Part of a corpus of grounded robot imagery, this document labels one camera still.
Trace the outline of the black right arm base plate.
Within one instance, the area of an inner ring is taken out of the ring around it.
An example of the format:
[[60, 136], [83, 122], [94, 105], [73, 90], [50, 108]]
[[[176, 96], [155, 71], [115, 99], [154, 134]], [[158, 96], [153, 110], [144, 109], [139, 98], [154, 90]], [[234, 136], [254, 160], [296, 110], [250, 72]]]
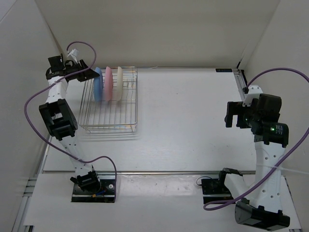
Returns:
[[203, 203], [212, 201], [232, 200], [233, 197], [225, 185], [219, 179], [210, 176], [201, 176], [196, 180], [196, 185], [202, 188]]

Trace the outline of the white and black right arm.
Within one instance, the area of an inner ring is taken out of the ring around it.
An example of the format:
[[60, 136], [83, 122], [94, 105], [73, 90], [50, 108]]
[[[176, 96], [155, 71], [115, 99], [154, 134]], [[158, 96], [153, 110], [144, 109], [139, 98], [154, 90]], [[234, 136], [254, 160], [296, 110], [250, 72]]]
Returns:
[[[255, 183], [259, 183], [284, 156], [289, 140], [289, 128], [279, 123], [281, 98], [269, 94], [254, 97], [247, 106], [244, 102], [228, 102], [225, 125], [251, 129], [256, 151]], [[240, 196], [235, 206], [235, 220], [238, 224], [263, 229], [268, 232], [289, 227], [290, 217], [282, 212], [281, 171], [276, 169], [270, 177], [253, 192], [249, 190], [243, 175], [235, 169], [223, 168], [219, 173], [217, 188], [222, 193], [230, 192], [232, 197]]]

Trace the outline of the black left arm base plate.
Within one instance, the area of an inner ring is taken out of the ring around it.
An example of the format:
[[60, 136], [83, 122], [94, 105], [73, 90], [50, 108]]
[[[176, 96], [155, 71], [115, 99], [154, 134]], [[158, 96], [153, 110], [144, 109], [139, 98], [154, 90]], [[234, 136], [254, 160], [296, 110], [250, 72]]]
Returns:
[[71, 177], [74, 184], [71, 196], [73, 203], [115, 203], [116, 180], [100, 179], [96, 171]]

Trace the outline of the blue plastic plate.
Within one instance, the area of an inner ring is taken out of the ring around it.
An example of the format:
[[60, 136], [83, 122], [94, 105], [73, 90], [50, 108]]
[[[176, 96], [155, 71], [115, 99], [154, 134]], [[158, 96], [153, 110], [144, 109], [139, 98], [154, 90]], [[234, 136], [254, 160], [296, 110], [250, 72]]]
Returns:
[[95, 68], [95, 72], [99, 75], [94, 78], [94, 99], [96, 102], [102, 101], [103, 94], [103, 77], [102, 71], [99, 67]]

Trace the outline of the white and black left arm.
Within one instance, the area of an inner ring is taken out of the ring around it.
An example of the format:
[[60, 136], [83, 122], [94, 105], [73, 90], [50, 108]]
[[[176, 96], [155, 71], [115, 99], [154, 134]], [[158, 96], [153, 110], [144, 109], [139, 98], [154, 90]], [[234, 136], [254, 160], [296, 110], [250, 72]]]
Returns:
[[75, 176], [70, 180], [77, 184], [82, 191], [95, 194], [101, 190], [101, 181], [94, 167], [83, 163], [84, 152], [79, 146], [77, 137], [78, 122], [66, 101], [66, 93], [70, 80], [80, 82], [99, 77], [99, 74], [90, 69], [82, 73], [62, 79], [63, 76], [87, 68], [83, 60], [64, 61], [63, 55], [48, 58], [50, 68], [46, 71], [46, 79], [51, 87], [45, 104], [39, 106], [39, 112], [48, 132], [63, 146], [63, 150], [70, 154], [74, 166]]

